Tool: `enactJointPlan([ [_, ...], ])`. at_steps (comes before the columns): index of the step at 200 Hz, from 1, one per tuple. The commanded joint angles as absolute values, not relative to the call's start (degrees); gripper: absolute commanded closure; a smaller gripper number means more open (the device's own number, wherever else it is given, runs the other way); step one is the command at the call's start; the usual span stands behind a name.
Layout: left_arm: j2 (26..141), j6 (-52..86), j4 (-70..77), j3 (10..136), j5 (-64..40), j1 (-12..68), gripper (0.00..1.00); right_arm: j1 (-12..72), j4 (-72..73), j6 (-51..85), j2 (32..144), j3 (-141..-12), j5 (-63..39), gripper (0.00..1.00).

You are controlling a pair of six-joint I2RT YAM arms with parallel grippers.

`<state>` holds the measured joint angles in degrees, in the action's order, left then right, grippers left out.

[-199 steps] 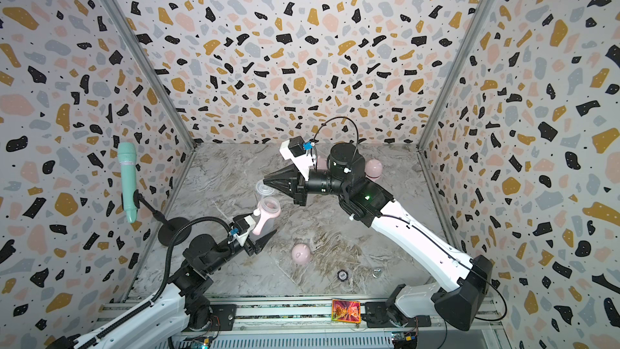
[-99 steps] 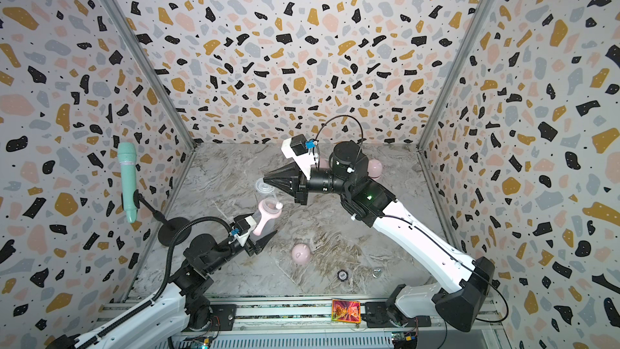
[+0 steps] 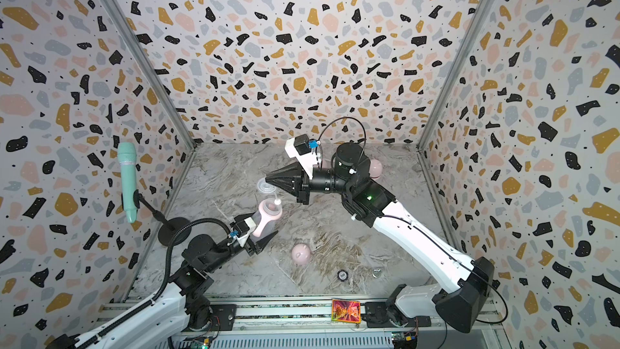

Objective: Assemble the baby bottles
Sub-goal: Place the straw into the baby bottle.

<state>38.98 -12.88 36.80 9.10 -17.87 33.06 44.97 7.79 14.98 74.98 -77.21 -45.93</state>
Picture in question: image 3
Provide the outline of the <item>clear straw disc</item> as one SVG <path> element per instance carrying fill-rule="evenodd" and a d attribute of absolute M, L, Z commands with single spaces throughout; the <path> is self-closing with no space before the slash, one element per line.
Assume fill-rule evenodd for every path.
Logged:
<path fill-rule="evenodd" d="M 279 198 L 279 194 L 277 192 L 277 187 L 266 182 L 265 178 L 261 178 L 257 182 L 257 189 L 265 195 L 271 195 L 274 198 L 274 203 L 276 205 L 282 205 L 282 200 Z"/>

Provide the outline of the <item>clear baby bottle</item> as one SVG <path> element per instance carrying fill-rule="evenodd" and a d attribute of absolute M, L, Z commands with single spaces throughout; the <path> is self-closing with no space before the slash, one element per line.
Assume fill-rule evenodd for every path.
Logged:
<path fill-rule="evenodd" d="M 276 205 L 274 203 L 274 198 L 261 201 L 258 205 L 258 211 L 252 216 L 257 228 L 251 235 L 251 238 L 258 241 L 261 237 L 272 233 L 275 222 L 278 221 L 282 215 L 282 205 Z"/>

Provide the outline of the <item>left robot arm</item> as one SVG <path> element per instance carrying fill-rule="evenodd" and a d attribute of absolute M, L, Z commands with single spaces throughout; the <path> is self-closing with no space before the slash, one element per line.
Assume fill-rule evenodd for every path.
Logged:
<path fill-rule="evenodd" d="M 216 325 L 219 331 L 225 318 L 212 311 L 205 297 L 213 284 L 209 276 L 233 257 L 247 251 L 257 255 L 276 236 L 274 222 L 280 216 L 260 212 L 239 215 L 231 225 L 215 218 L 188 222 L 173 235 L 166 249 L 165 271 L 158 290 L 113 320 L 84 334 L 63 334 L 48 348 L 151 348 L 163 340 L 172 343 L 172 337 L 185 329 L 200 331 Z M 213 224 L 221 227 L 226 238 L 218 243 L 207 234 L 194 237 L 182 252 L 184 261 L 171 271 L 174 243 L 194 226 Z"/>

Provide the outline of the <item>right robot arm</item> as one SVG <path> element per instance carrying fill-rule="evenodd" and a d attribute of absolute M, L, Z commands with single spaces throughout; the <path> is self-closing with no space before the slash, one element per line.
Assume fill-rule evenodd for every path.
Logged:
<path fill-rule="evenodd" d="M 368 325 L 390 323 L 407 327 L 417 317 L 439 317 L 461 333 L 480 321 L 486 301 L 496 292 L 494 265 L 473 259 L 427 229 L 387 188 L 371 177 L 371 160 L 364 145 L 337 147 L 328 167 L 323 166 L 321 144 L 307 136 L 287 141 L 292 163 L 266 175 L 266 182 L 302 205 L 313 193 L 338 194 L 355 221 L 391 239 L 435 279 L 434 285 L 398 286 L 381 306 L 369 306 Z"/>

